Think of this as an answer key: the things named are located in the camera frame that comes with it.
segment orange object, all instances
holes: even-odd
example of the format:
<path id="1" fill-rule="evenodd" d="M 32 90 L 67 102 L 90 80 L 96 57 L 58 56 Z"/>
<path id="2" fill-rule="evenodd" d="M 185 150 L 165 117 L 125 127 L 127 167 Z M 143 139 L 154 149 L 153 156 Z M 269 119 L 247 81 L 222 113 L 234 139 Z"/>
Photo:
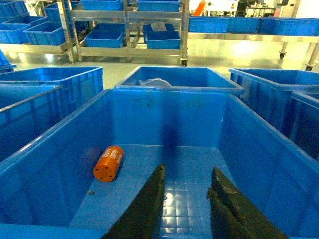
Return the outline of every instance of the orange object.
<path id="1" fill-rule="evenodd" d="M 198 5 L 197 9 L 195 10 L 193 16 L 200 16 L 204 10 L 205 5 L 206 5 L 206 2 L 201 1 L 200 4 Z"/>
<path id="2" fill-rule="evenodd" d="M 93 169 L 94 177 L 105 183 L 113 181 L 123 157 L 124 151 L 120 147 L 108 147 Z"/>

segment shelving unit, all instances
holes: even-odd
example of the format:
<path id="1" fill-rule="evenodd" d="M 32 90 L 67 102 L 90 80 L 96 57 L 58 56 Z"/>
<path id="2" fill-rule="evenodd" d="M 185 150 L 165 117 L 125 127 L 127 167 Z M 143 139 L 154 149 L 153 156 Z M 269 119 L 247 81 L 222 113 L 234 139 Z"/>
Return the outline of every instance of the shelving unit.
<path id="1" fill-rule="evenodd" d="M 68 53 L 70 62 L 74 63 L 75 54 L 73 46 L 75 45 L 75 39 L 71 39 L 69 24 L 67 24 L 66 9 L 64 0 L 57 0 L 59 13 L 64 30 L 66 41 L 59 46 L 47 46 L 47 45 L 31 45 L 31 44 L 0 44 L 0 49 L 4 52 L 20 52 L 20 53 L 34 53 L 34 54 L 55 54 L 62 55 L 65 52 Z"/>
<path id="2" fill-rule="evenodd" d="M 179 12 L 159 12 L 159 11 L 138 11 L 136 2 L 128 6 L 128 1 L 124 0 L 123 11 L 102 11 L 102 10 L 83 10 L 82 6 L 72 9 L 71 0 L 68 0 L 71 11 L 72 27 L 75 29 L 75 21 L 93 22 L 116 22 L 126 25 L 126 46 L 122 48 L 102 48 L 87 47 L 85 41 L 80 41 L 75 33 L 75 41 L 79 54 L 79 61 L 83 56 L 105 56 L 105 57 L 143 57 L 143 58 L 162 58 L 176 57 L 183 66 L 187 66 L 187 33 L 189 22 L 189 0 L 181 2 Z M 181 44 L 180 49 L 147 49 L 145 44 L 140 44 L 139 39 L 142 35 L 142 24 L 164 20 L 178 22 L 180 24 Z"/>

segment blue plastic crate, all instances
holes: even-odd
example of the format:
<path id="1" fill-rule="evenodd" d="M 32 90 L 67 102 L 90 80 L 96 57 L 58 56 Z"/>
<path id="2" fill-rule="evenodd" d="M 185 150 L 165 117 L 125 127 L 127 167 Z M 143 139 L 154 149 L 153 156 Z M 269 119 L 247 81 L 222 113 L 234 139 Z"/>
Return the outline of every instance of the blue plastic crate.
<path id="1" fill-rule="evenodd" d="M 258 32 L 261 34 L 273 34 L 276 17 L 260 18 L 260 25 Z"/>
<path id="2" fill-rule="evenodd" d="M 66 15 L 68 18 L 68 21 L 71 22 L 71 14 L 70 14 L 70 10 L 69 10 L 69 4 L 67 1 L 64 2 L 65 4 L 65 10 L 66 10 Z M 71 5 L 72 8 L 77 7 L 79 4 L 81 4 L 79 1 L 72 1 Z M 59 13 L 59 7 L 58 7 L 58 3 L 54 3 L 51 4 L 49 6 L 46 6 L 44 8 L 45 11 L 45 15 L 48 17 L 49 21 L 53 21 L 53 22 L 61 22 L 61 18 L 60 18 L 60 13 Z"/>
<path id="3" fill-rule="evenodd" d="M 102 183 L 92 170 L 110 145 L 124 163 Z M 212 239 L 213 167 L 288 236 L 319 237 L 318 162 L 239 99 L 132 89 L 102 92 L 0 164 L 1 235 L 100 239 L 162 163 L 161 239 Z"/>
<path id="4" fill-rule="evenodd" d="M 25 30 L 24 33 L 32 45 L 58 46 L 65 42 L 64 31 L 59 22 L 45 22 Z"/>
<path id="5" fill-rule="evenodd" d="M 62 119 L 62 87 L 0 84 L 0 163 Z"/>
<path id="6" fill-rule="evenodd" d="M 180 0 L 137 0 L 139 11 L 179 11 Z"/>
<path id="7" fill-rule="evenodd" d="M 189 32 L 226 33 L 229 18 L 211 16 L 191 16 Z"/>
<path id="8" fill-rule="evenodd" d="M 145 36 L 148 49 L 179 49 L 180 35 L 178 31 L 151 31 Z"/>
<path id="9" fill-rule="evenodd" d="M 292 130 L 289 138 L 319 160 L 319 93 L 293 92 Z"/>
<path id="10" fill-rule="evenodd" d="M 81 0 L 84 10 L 123 11 L 123 0 Z"/>
<path id="11" fill-rule="evenodd" d="M 316 36 L 319 27 L 317 18 L 286 18 L 276 19 L 274 35 Z"/>
<path id="12" fill-rule="evenodd" d="M 245 93 L 240 99 L 286 134 L 292 91 L 319 91 L 319 73 L 298 70 L 230 69 L 231 80 Z"/>
<path id="13" fill-rule="evenodd" d="M 23 44 L 29 42 L 24 30 L 30 28 L 29 24 L 0 23 L 0 43 Z"/>
<path id="14" fill-rule="evenodd" d="M 230 17 L 227 32 L 255 33 L 258 29 L 259 18 Z"/>
<path id="15" fill-rule="evenodd" d="M 5 23 L 24 23 L 29 24 L 30 26 L 37 26 L 47 21 L 48 18 L 44 16 L 22 16 L 13 20 L 6 21 Z"/>
<path id="16" fill-rule="evenodd" d="M 0 17 L 19 17 L 28 14 L 24 1 L 0 1 Z"/>
<path id="17" fill-rule="evenodd" d="M 175 31 L 173 24 L 166 23 L 165 27 L 166 27 L 167 31 Z M 150 31 L 153 31 L 152 26 L 150 24 L 146 24 L 146 25 L 143 26 L 144 42 L 146 42 L 145 37 L 146 37 L 147 33 L 150 32 Z"/>
<path id="18" fill-rule="evenodd" d="M 62 85 L 68 114 L 103 90 L 103 67 L 41 67 L 0 76 L 0 83 Z"/>
<path id="19" fill-rule="evenodd" d="M 172 87 L 141 86 L 139 80 L 161 78 Z M 228 93 L 236 96 L 244 93 L 244 89 L 219 74 L 204 67 L 137 67 L 123 81 L 116 84 L 115 88 L 147 90 L 156 88 L 159 91 L 208 91 Z"/>
<path id="20" fill-rule="evenodd" d="M 120 48 L 125 44 L 123 32 L 91 31 L 84 39 L 88 47 Z"/>

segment orange cylinder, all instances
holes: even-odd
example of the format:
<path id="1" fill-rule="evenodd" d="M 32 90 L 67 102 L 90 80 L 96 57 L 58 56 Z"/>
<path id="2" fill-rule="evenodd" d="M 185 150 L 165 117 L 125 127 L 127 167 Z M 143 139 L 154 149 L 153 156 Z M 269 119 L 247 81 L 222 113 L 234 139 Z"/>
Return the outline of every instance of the orange cylinder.
<path id="1" fill-rule="evenodd" d="M 108 147 L 93 169 L 94 177 L 105 183 L 113 181 L 123 157 L 124 151 L 120 147 Z"/>

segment white floor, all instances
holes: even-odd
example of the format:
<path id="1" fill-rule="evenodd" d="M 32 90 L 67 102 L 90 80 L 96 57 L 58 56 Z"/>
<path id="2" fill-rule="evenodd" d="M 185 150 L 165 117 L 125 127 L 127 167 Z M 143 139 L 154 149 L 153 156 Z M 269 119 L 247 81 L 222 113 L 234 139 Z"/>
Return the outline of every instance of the white floor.
<path id="1" fill-rule="evenodd" d="M 257 41 L 189 40 L 188 66 L 211 67 L 229 77 L 229 68 L 305 69 L 313 46 L 307 43 L 290 43 L 287 55 L 279 58 L 281 43 Z M 177 59 L 141 59 L 113 57 L 85 57 L 82 62 L 71 64 L 68 56 L 6 53 L 8 60 L 17 65 L 16 70 L 42 66 L 103 66 L 104 88 L 112 88 L 130 71 L 141 65 L 177 65 Z M 313 68 L 319 72 L 319 66 Z"/>

